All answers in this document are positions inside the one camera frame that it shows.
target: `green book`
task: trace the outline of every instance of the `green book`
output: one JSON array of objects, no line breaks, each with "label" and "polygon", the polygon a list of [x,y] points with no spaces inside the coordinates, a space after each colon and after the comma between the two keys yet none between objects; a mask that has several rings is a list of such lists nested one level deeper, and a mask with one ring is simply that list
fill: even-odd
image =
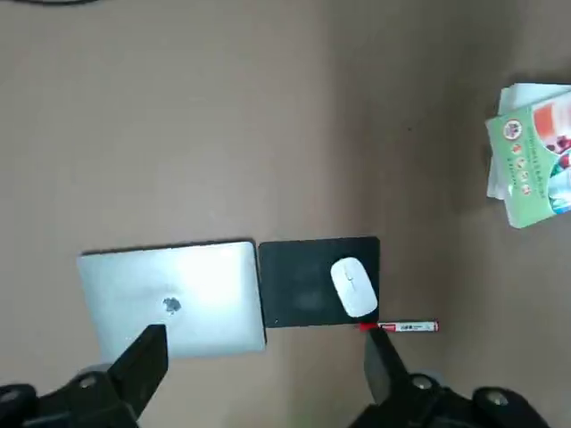
[{"label": "green book", "polygon": [[571,93],[486,122],[513,227],[571,210]]}]

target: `book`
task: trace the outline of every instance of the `book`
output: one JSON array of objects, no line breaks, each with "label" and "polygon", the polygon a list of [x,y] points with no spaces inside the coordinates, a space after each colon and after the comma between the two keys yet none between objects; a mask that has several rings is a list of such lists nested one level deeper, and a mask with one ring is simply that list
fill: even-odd
[{"label": "book", "polygon": [[486,122],[493,173],[514,227],[571,210],[571,92],[552,90],[565,92]]},{"label": "book", "polygon": [[[512,86],[504,87],[500,93],[498,115],[501,116],[510,111],[538,103],[568,91],[571,91],[571,85],[516,83]],[[500,178],[497,168],[495,157],[492,156],[486,196],[503,201],[505,199],[505,185]]]}]

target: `silver laptop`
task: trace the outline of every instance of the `silver laptop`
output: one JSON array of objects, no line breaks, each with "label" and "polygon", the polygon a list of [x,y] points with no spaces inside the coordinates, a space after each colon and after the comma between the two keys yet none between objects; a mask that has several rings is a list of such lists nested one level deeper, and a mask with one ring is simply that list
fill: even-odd
[{"label": "silver laptop", "polygon": [[170,358],[266,347],[252,243],[82,255],[78,265],[103,362],[149,324],[167,326]]}]

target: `brown table surface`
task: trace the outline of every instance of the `brown table surface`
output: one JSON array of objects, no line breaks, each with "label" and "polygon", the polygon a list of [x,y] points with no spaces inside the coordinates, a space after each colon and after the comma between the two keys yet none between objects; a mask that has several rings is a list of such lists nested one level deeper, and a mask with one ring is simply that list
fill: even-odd
[{"label": "brown table surface", "polygon": [[[516,81],[571,81],[563,0],[0,2],[0,382],[97,362],[75,256],[378,235],[381,310],[459,391],[503,384],[569,426],[571,216],[517,231],[484,197],[484,119]],[[173,364],[143,426],[344,427],[362,336],[269,331]]]}]

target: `laptop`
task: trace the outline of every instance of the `laptop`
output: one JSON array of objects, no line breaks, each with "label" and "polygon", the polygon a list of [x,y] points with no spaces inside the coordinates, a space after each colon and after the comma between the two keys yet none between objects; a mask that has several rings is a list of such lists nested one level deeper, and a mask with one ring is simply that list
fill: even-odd
[{"label": "laptop", "polygon": [[149,324],[165,324],[170,358],[266,347],[250,242],[85,254],[78,258],[103,362]]}]

